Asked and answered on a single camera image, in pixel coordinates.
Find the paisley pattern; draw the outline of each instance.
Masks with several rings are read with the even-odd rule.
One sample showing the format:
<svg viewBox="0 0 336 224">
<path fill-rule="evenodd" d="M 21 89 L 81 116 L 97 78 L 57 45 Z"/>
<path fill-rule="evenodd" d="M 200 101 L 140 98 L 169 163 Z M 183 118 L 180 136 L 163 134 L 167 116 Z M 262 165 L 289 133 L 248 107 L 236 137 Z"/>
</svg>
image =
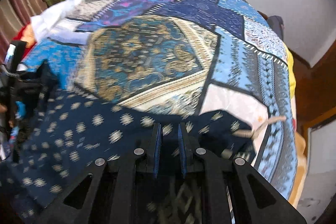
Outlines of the paisley pattern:
<svg viewBox="0 0 336 224">
<path fill-rule="evenodd" d="M 263 52 L 274 55 L 274 62 L 285 62 L 287 64 L 287 52 L 278 35 L 270 28 L 246 17 L 244 21 L 245 41 Z"/>
<path fill-rule="evenodd" d="M 167 164 L 179 155 L 176 124 L 184 121 L 203 147 L 244 157 L 289 197 L 297 159 L 287 53 L 245 0 L 82 0 L 67 16 L 24 62 L 34 71 L 47 59 L 61 88 L 73 92 L 42 92 L 35 116 L 19 128 L 20 161 L 0 163 L 0 190 L 9 191 L 25 223 L 34 223 L 85 166 L 118 159 L 155 122 L 164 128 Z M 235 135 L 279 115 L 286 121 L 253 141 Z M 193 182 L 169 185 L 200 201 Z M 167 223 L 177 216 L 201 222 L 197 204 L 166 198 L 146 197 L 144 223 L 160 222 L 158 215 Z M 185 211 L 168 210 L 171 202 Z"/>
<path fill-rule="evenodd" d="M 174 0 L 117 0 L 100 11 L 93 22 L 78 27 L 80 31 L 96 31 L 105 26 L 120 26 L 131 18 L 141 15 L 156 4 Z"/>
<path fill-rule="evenodd" d="M 184 81 L 188 86 L 204 81 L 211 45 L 191 40 L 179 24 L 183 21 L 139 16 L 99 31 L 82 61 L 91 66 L 79 69 L 75 81 L 101 98 L 132 107 L 180 89 Z"/>
</svg>

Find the patchwork quilt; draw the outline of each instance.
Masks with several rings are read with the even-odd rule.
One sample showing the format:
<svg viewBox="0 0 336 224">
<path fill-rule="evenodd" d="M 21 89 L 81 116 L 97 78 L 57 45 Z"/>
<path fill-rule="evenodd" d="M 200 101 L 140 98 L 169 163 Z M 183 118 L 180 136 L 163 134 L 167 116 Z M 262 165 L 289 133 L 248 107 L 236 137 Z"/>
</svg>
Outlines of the patchwork quilt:
<svg viewBox="0 0 336 224">
<path fill-rule="evenodd" d="M 289 198 L 297 157 L 288 56 L 245 0 L 81 0 L 53 28 L 43 42 L 49 49 L 38 49 L 67 75 L 68 91 L 148 115 L 226 111 L 254 130 L 285 116 L 237 155 Z M 61 29 L 89 33 L 85 51 L 60 39 Z M 43 54 L 32 51 L 27 65 L 35 68 Z"/>
</svg>

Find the metal screw head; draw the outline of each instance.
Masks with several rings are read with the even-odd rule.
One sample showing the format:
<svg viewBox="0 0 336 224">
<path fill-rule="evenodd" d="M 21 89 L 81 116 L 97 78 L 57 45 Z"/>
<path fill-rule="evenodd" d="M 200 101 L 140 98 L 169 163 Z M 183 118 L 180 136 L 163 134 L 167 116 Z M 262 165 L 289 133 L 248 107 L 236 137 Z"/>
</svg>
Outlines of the metal screw head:
<svg viewBox="0 0 336 224">
<path fill-rule="evenodd" d="M 97 166 L 101 166 L 101 165 L 103 165 L 103 164 L 105 163 L 105 160 L 102 159 L 102 158 L 99 158 L 99 159 L 96 159 L 96 160 L 94 161 L 94 163 L 95 163 L 95 165 L 97 165 Z"/>
<path fill-rule="evenodd" d="M 235 163 L 237 165 L 244 165 L 245 164 L 245 160 L 243 158 L 236 158 L 235 159 Z"/>
<path fill-rule="evenodd" d="M 197 148 L 196 149 L 196 153 L 199 154 L 199 155 L 204 155 L 206 152 L 206 150 L 204 148 Z"/>
<path fill-rule="evenodd" d="M 134 150 L 134 154 L 142 155 L 145 151 L 142 148 L 137 148 Z"/>
</svg>

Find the red fabric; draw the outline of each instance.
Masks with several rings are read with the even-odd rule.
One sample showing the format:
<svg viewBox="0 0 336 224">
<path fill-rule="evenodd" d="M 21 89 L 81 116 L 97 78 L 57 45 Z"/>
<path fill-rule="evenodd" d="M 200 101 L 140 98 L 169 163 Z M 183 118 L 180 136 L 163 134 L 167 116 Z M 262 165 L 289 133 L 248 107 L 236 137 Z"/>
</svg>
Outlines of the red fabric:
<svg viewBox="0 0 336 224">
<path fill-rule="evenodd" d="M 16 37 L 14 37 L 13 38 L 13 40 L 20 40 L 21 39 L 21 37 L 23 36 L 23 31 L 25 30 L 25 28 L 27 27 L 27 25 L 26 26 L 23 26 L 22 28 L 21 28 L 21 30 L 18 32 L 18 34 L 16 35 Z"/>
<path fill-rule="evenodd" d="M 30 22 L 28 22 L 28 24 L 26 26 L 22 27 L 22 29 L 18 32 L 16 37 L 13 38 L 13 40 L 21 40 L 21 37 L 23 36 L 23 31 L 25 30 L 25 28 L 29 24 L 30 24 Z M 30 50 L 35 46 L 35 44 L 36 44 L 36 41 L 34 42 L 34 44 L 30 48 L 25 48 L 25 51 L 23 52 L 22 59 L 30 52 Z"/>
<path fill-rule="evenodd" d="M 296 132 L 296 126 L 297 126 L 297 122 L 296 122 L 296 119 L 292 119 L 292 124 L 293 124 L 293 127 L 294 127 L 294 131 Z"/>
</svg>

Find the beige fabric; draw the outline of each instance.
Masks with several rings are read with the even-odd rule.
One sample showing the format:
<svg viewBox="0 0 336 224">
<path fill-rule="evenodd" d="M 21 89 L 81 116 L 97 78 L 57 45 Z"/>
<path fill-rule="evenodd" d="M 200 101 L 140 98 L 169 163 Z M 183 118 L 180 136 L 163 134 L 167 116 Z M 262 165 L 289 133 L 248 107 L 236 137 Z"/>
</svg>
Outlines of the beige fabric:
<svg viewBox="0 0 336 224">
<path fill-rule="evenodd" d="M 297 153 L 297 169 L 292 193 L 288 200 L 294 208 L 296 208 L 298 205 L 307 175 L 307 158 L 303 155 L 306 142 L 305 139 L 297 132 L 295 133 L 295 147 Z"/>
<path fill-rule="evenodd" d="M 79 5 L 67 15 L 69 18 L 80 20 L 93 20 L 97 13 L 102 13 L 104 9 L 108 9 L 116 0 L 82 0 Z"/>
</svg>

